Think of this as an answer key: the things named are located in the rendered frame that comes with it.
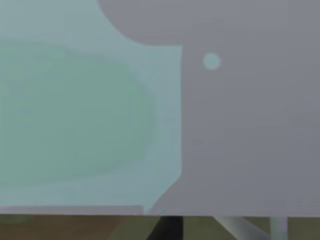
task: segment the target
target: light blue dot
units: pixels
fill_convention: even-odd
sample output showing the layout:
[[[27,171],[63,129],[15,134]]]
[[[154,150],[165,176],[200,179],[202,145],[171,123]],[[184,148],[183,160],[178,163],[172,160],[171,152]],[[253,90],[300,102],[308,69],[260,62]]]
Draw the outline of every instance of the light blue dot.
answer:
[[[203,64],[206,69],[215,70],[220,66],[221,60],[217,54],[209,52],[204,56]]]

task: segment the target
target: blue circle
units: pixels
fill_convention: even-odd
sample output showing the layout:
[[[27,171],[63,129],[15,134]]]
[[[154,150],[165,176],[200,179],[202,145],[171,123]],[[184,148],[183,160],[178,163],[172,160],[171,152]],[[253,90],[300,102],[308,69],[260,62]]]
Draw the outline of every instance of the blue circle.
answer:
[[[221,60],[217,54],[209,52],[203,57],[203,64],[206,69],[215,70],[220,66]]]

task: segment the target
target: brown floor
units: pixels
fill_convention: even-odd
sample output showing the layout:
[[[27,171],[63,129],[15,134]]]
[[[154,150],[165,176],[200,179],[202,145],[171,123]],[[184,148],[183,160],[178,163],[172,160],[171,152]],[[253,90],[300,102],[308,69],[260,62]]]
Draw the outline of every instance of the brown floor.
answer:
[[[248,219],[269,232],[267,218]],[[145,240],[156,222],[144,216],[35,216],[24,223],[0,223],[0,240]],[[185,225],[186,240],[235,240],[211,217],[187,217]],[[290,218],[289,240],[320,240],[320,218]]]

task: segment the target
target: gray surface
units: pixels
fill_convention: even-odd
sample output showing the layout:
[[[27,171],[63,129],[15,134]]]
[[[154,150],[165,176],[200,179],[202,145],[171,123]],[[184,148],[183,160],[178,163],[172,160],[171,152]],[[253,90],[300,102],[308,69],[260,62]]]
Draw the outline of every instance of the gray surface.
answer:
[[[182,176],[155,210],[320,215],[319,1],[99,2],[126,37],[183,46]]]

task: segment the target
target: green floor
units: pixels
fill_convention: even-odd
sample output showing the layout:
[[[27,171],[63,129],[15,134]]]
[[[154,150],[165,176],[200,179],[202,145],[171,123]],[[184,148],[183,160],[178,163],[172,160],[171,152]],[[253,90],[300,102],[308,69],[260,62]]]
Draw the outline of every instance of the green floor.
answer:
[[[108,240],[145,240],[158,217],[129,216],[111,234]],[[270,231],[268,218],[247,218],[266,232]],[[320,240],[320,218],[289,218],[289,240]],[[212,217],[185,217],[184,240],[235,240]]]

